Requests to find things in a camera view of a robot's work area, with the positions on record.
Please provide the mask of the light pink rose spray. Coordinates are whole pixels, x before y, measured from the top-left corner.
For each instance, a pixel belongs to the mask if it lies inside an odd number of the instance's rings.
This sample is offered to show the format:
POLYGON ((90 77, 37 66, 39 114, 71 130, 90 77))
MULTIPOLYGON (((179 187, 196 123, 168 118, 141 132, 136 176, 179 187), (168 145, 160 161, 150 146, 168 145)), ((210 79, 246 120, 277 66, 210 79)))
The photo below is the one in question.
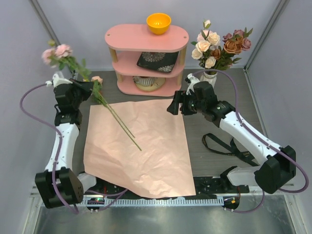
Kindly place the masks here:
POLYGON ((68 66, 70 71, 79 74, 83 81, 91 81, 91 72, 86 68, 85 59, 78 62, 72 55, 73 50, 69 45, 56 45, 53 40, 49 41, 48 44, 50 48, 42 53, 42 59, 45 64, 50 67, 58 67, 60 70, 68 66))

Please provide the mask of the pale pink flower stem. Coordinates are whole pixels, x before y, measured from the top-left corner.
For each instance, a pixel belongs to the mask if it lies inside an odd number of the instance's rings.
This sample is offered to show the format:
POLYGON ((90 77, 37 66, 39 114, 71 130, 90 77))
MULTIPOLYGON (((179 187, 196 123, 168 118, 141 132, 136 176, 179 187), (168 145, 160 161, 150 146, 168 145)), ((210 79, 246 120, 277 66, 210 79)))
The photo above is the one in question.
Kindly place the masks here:
POLYGON ((209 19, 203 22, 203 30, 201 30, 200 33, 198 34, 197 42, 202 41, 202 40, 207 40, 208 35, 210 33, 210 30, 209 30, 210 26, 211 26, 211 21, 209 19))

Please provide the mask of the pink wrapping paper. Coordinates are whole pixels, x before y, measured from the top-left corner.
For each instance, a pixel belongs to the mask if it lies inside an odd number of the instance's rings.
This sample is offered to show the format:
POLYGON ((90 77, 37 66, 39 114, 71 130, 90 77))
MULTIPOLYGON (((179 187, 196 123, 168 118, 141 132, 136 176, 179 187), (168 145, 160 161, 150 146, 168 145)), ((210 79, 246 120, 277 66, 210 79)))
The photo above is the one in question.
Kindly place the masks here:
POLYGON ((135 136, 131 140, 111 113, 90 107, 84 147, 85 172, 147 198, 195 195, 181 115, 167 112, 169 99, 112 105, 135 136))

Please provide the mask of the mauve pink flower bunch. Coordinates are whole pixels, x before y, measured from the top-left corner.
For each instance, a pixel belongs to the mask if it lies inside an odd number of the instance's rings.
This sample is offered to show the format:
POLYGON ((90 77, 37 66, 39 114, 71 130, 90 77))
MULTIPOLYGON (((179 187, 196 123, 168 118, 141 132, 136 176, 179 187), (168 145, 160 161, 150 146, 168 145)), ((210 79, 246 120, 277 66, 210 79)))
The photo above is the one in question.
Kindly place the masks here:
POLYGON ((223 36, 223 51, 228 54, 240 54, 242 51, 248 51, 251 48, 251 41, 248 37, 252 34, 253 29, 247 30, 234 30, 234 32, 228 33, 223 36))

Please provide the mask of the peach and orange flower bunch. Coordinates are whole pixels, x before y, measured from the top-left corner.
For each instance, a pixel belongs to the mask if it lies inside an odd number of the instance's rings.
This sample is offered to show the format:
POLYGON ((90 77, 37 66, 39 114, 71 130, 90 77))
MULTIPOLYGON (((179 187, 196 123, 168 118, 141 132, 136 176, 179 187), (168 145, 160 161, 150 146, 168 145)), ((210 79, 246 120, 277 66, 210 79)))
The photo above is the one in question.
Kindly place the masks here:
POLYGON ((199 61, 199 66, 205 69, 215 67, 216 62, 220 59, 221 50, 220 36, 211 30, 201 30, 196 41, 191 44, 195 48, 191 52, 191 57, 199 61))

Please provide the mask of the brown orange flower stem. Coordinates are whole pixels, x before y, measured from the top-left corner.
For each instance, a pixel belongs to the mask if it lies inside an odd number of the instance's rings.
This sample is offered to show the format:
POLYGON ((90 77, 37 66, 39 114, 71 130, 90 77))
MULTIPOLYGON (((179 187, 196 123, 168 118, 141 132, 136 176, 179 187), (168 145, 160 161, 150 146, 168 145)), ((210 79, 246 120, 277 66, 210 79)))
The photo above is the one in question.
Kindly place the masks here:
POLYGON ((216 62, 213 69, 227 70, 239 59, 234 58, 242 52, 242 44, 244 38, 242 36, 235 36, 234 39, 228 39, 223 45, 211 51, 211 56, 215 58, 216 62))

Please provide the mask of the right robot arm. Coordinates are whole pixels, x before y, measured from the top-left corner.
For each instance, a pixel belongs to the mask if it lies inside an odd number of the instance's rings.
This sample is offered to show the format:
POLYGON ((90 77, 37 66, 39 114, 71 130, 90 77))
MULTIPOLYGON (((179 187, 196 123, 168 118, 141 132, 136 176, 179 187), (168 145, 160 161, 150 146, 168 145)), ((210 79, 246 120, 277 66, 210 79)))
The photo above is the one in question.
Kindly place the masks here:
POLYGON ((219 101, 207 81, 190 83, 186 91, 176 91, 167 111, 173 115, 201 113, 206 120, 230 134, 256 159, 258 166, 233 167, 220 180, 223 191, 230 193, 237 186, 258 186, 273 194, 296 175, 296 153, 290 147, 272 142, 246 122, 226 101, 219 101))

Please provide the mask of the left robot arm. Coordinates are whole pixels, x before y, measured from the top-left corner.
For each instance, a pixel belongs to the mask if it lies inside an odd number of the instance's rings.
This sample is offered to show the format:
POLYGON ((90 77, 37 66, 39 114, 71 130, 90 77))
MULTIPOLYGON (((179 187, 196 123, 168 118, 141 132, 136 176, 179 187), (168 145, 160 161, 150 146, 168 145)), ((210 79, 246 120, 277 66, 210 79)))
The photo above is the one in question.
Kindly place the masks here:
POLYGON ((103 181, 95 176, 88 173, 75 175, 72 170, 82 122, 79 107, 90 97, 93 83, 55 78, 53 87, 57 101, 53 125, 56 138, 48 164, 35 176, 36 187, 48 209, 79 204, 87 190, 97 195, 104 188, 103 181))

